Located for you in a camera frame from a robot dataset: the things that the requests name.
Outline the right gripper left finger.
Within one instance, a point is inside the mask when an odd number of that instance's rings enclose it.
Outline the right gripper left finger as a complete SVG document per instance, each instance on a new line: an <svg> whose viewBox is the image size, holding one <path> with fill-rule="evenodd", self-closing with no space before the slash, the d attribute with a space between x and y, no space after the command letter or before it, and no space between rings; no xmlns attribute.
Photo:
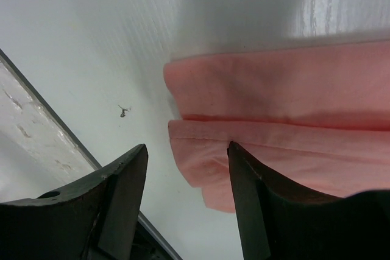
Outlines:
<svg viewBox="0 0 390 260"><path fill-rule="evenodd" d="M1 259L130 259L147 147L35 199L1 204Z"/></svg>

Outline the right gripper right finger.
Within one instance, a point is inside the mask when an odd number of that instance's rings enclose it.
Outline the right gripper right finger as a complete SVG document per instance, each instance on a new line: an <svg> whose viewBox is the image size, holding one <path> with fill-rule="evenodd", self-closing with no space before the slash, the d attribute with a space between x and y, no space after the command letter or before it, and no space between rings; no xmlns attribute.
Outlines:
<svg viewBox="0 0 390 260"><path fill-rule="evenodd" d="M389 191L335 197L271 169L235 142L227 154L245 259L389 258Z"/></svg>

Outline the pink t shirt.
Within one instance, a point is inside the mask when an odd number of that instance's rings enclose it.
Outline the pink t shirt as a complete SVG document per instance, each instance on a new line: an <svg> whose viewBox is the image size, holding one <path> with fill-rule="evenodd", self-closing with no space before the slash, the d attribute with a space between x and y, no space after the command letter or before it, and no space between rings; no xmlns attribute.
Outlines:
<svg viewBox="0 0 390 260"><path fill-rule="evenodd" d="M228 144L311 189L389 188L389 42L223 54L163 70L175 163L205 206L235 211Z"/></svg>

